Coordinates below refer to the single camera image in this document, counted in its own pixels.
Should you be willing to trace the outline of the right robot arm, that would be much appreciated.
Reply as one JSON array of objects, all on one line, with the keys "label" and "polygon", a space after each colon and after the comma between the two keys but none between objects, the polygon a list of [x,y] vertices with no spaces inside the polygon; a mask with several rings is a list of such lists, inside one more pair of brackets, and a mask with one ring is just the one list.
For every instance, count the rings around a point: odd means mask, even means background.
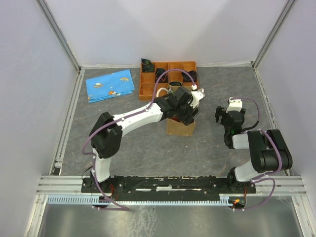
[{"label": "right robot arm", "polygon": [[246,109],[217,106],[215,121],[224,127],[224,143],[229,149],[248,150],[250,160],[233,167],[227,175],[227,189],[238,193],[251,181],[288,170],[293,166],[289,148],[278,129],[246,131],[242,128]]}]

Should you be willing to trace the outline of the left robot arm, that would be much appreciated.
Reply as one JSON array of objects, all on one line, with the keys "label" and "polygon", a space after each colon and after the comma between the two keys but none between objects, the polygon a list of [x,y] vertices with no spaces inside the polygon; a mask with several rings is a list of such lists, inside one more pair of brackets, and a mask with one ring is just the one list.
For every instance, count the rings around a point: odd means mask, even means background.
[{"label": "left robot arm", "polygon": [[173,93],[157,97],[133,111],[114,116],[103,113],[89,135],[94,159],[92,187],[100,193],[109,188],[111,157],[119,151],[124,135],[149,123],[172,118],[189,126],[195,122],[204,97],[202,88],[189,91],[178,87]]}]

